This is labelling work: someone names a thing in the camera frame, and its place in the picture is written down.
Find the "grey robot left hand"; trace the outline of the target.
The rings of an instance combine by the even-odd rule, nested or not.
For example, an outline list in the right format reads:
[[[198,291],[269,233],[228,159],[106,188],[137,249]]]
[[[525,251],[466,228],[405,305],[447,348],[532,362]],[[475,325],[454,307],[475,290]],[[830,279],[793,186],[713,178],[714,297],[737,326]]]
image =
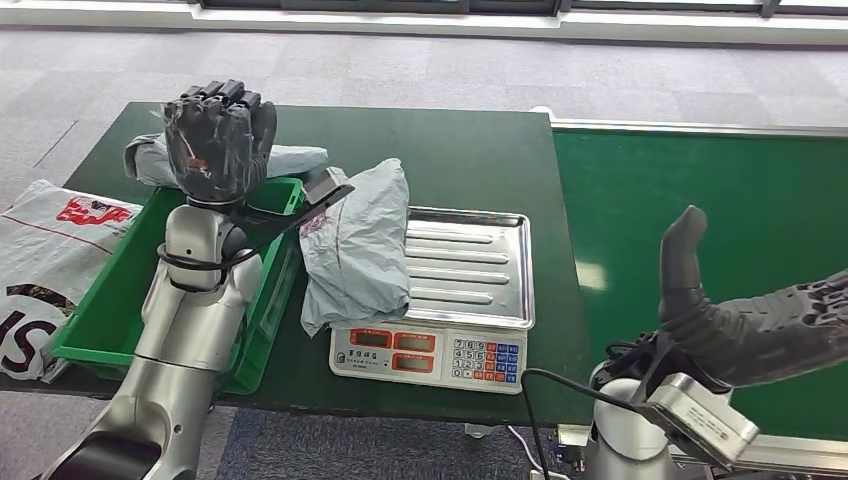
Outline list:
[[[171,171],[191,199],[239,202],[266,180],[277,111],[244,82],[192,86],[162,114]]]

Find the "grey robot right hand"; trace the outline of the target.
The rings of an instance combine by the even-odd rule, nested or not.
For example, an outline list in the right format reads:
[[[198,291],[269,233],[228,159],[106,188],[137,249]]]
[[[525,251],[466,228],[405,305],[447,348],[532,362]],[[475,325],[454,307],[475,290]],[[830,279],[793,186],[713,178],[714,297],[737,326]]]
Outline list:
[[[751,298],[712,302],[697,248],[706,214],[688,206],[661,239],[658,317],[710,377],[733,387],[774,383],[847,359],[847,273]]]

